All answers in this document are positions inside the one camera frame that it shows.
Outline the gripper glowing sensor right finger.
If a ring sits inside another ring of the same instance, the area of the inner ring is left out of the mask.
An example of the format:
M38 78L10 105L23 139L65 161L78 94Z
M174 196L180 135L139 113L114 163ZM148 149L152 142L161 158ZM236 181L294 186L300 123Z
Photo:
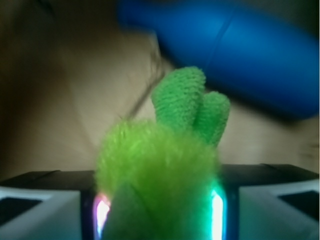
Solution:
M213 240L317 240L320 176L290 164L224 164L211 217Z

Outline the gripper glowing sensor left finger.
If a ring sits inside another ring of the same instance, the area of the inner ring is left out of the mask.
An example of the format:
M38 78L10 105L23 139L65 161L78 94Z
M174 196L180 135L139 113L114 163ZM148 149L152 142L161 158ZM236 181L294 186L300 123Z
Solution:
M0 183L2 240L99 240L110 211L94 171L31 171Z

